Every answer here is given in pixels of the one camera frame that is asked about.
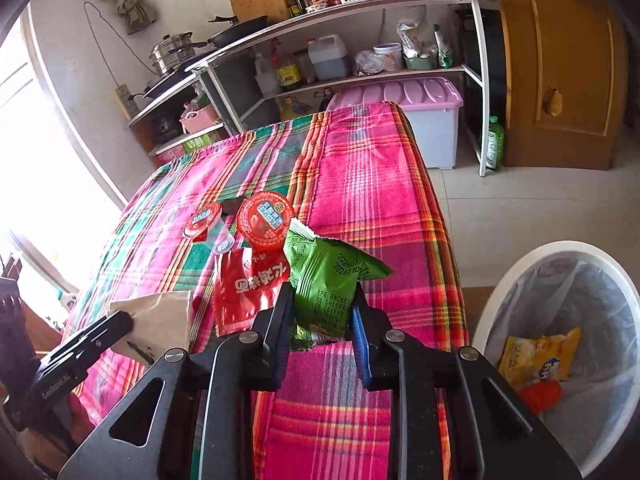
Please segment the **person's left hand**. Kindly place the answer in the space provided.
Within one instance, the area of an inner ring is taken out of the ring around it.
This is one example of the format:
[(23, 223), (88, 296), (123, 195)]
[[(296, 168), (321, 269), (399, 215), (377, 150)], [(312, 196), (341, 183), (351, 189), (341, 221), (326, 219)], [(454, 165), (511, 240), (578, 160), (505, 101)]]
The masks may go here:
[[(70, 409), (70, 416), (72, 416), (70, 436), (76, 445), (80, 445), (92, 433), (94, 425), (75, 393), (70, 393), (66, 402)], [(53, 478), (58, 475), (74, 452), (72, 447), (62, 439), (48, 434), (40, 434), (31, 429), (21, 432), (17, 437), (17, 442), (21, 445), (25, 455), (46, 474), (52, 474)]]

